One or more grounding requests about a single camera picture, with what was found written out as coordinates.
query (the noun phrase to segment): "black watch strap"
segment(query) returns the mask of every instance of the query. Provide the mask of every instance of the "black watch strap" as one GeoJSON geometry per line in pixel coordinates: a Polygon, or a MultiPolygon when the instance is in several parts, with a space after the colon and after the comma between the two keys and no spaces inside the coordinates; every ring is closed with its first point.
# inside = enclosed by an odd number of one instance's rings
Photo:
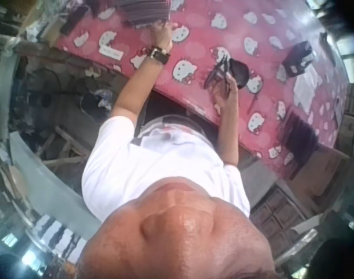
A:
{"type": "Polygon", "coordinates": [[[161,62],[163,65],[169,61],[170,54],[166,53],[163,49],[153,46],[148,52],[148,56],[161,62]]]}

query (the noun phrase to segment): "white cloth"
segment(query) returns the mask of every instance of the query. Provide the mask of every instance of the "white cloth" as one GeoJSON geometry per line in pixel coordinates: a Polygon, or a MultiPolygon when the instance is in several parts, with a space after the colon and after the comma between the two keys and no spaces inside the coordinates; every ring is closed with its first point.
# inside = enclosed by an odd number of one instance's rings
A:
{"type": "Polygon", "coordinates": [[[123,116],[110,118],[99,131],[82,186],[86,205],[100,221],[168,177],[185,177],[249,217],[239,170],[225,166],[207,140],[178,129],[154,129],[140,146],[131,143],[133,137],[134,125],[123,116]]]}

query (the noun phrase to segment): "hello kitty print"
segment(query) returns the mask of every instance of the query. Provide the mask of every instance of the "hello kitty print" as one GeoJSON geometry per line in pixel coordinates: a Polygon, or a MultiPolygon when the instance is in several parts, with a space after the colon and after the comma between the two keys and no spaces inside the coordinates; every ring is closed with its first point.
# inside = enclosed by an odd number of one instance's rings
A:
{"type": "MultiPolygon", "coordinates": [[[[148,26],[125,27],[120,13],[105,5],[97,18],[87,13],[67,37],[59,39],[57,47],[130,77],[151,47],[148,26]],[[102,55],[103,45],[123,52],[121,60],[102,55]]],[[[169,63],[155,85],[157,92],[219,124],[220,108],[214,106],[203,83],[216,63],[233,58],[250,69],[249,81],[239,92],[241,145],[282,176],[294,161],[285,147],[280,150],[276,139],[288,112],[311,125],[320,143],[334,145],[338,129],[334,108],[337,100],[345,105],[348,79],[338,56],[333,67],[320,47],[317,38],[324,27],[309,17],[304,1],[170,0],[170,9],[171,20],[178,26],[172,34],[169,63]],[[290,48],[304,40],[311,42],[316,53],[312,63],[316,73],[308,73],[312,81],[305,80],[295,90],[297,79],[288,77],[282,62],[290,48]],[[310,95],[307,83],[314,93],[303,108],[304,102],[298,99],[310,95]]]]}

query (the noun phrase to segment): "box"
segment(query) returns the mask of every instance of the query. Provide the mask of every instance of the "box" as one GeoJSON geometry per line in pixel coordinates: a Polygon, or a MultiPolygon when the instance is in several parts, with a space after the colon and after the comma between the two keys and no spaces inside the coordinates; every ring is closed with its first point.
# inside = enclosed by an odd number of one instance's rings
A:
{"type": "Polygon", "coordinates": [[[344,116],[338,133],[337,148],[347,155],[354,153],[354,116],[344,116]]]}
{"type": "Polygon", "coordinates": [[[314,214],[323,213],[334,203],[344,187],[344,176],[351,158],[335,149],[319,145],[309,161],[287,184],[304,206],[314,214]]]}

